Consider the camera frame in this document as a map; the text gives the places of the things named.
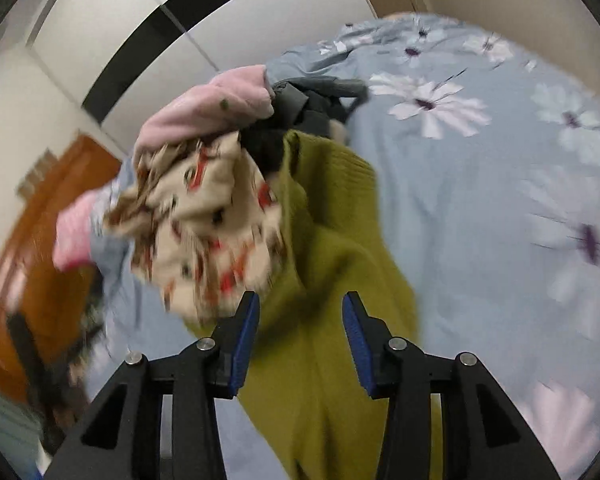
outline brown wooden furniture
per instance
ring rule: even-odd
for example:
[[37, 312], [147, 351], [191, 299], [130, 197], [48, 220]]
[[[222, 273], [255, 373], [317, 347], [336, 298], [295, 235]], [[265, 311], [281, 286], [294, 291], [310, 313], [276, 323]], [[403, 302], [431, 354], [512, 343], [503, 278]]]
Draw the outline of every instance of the brown wooden furniture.
[[106, 184], [120, 161], [91, 137], [77, 140], [46, 174], [16, 222], [0, 255], [0, 392], [26, 402], [27, 380], [5, 326], [20, 310], [48, 363], [79, 334], [79, 321], [93, 268], [59, 272], [51, 254], [58, 213], [88, 189]]

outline clothing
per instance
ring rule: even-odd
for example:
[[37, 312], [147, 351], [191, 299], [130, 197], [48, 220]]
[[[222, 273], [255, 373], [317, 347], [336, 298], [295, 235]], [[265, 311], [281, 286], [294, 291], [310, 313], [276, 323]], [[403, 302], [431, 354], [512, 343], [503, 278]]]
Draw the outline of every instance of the clothing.
[[242, 66], [194, 86], [149, 117], [134, 147], [144, 152], [209, 134], [225, 134], [273, 114], [264, 65]]
[[145, 153], [136, 181], [104, 227], [135, 240], [132, 270], [167, 310], [203, 325], [232, 316], [245, 290], [266, 293], [282, 211], [237, 132]]
[[89, 190], [58, 214], [51, 257], [56, 269], [64, 272], [91, 263], [90, 213], [97, 197], [98, 190]]
[[413, 340], [413, 293], [382, 243], [371, 167], [328, 139], [292, 130], [284, 142], [272, 187], [286, 255], [238, 398], [290, 478], [374, 478], [387, 403], [358, 383], [342, 297], [358, 291], [371, 316]]
[[[343, 124], [366, 98], [366, 85], [358, 79], [298, 77], [275, 83], [273, 93], [273, 115], [240, 131], [240, 142], [265, 176], [279, 170], [282, 139], [290, 128], [345, 144], [347, 131]], [[354, 101], [345, 108], [341, 98]]]

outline bed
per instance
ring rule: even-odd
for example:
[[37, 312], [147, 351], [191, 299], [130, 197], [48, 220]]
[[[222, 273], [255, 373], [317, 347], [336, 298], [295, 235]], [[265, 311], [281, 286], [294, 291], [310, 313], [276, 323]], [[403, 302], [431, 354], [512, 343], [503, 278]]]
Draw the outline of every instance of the bed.
[[[416, 291], [422, 347], [475, 352], [563, 479], [599, 475], [600, 101], [506, 38], [433, 15], [347, 25], [267, 74], [368, 83], [349, 144], [378, 172], [384, 240]], [[90, 396], [129, 350], [160, 358], [194, 340], [132, 277], [128, 243], [102, 230], [132, 182], [126, 161], [92, 216], [108, 309]], [[217, 409], [228, 477], [284, 478], [238, 400]], [[166, 402], [165, 456], [169, 420]]]

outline metal screw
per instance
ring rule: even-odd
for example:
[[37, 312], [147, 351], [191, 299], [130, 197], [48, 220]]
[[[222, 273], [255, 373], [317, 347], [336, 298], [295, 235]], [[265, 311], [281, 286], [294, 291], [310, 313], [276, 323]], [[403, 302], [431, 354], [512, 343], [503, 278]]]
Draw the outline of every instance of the metal screw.
[[473, 366], [478, 362], [478, 358], [471, 352], [462, 352], [460, 354], [460, 362], [464, 366]]
[[389, 348], [391, 350], [404, 350], [407, 348], [407, 342], [401, 337], [392, 337], [389, 339]]
[[214, 346], [216, 346], [216, 342], [210, 337], [203, 337], [202, 339], [198, 339], [196, 341], [196, 346], [199, 350], [211, 350]]
[[125, 357], [125, 363], [128, 365], [137, 365], [140, 361], [142, 361], [142, 352], [131, 351]]

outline pink sleeve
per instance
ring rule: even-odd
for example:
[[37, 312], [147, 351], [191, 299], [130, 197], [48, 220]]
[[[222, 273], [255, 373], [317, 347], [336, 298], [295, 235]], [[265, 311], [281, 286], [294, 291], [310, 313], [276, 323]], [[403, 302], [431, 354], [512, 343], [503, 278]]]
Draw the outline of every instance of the pink sleeve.
[[52, 260], [58, 270], [91, 263], [91, 210], [97, 190], [87, 191], [58, 215]]

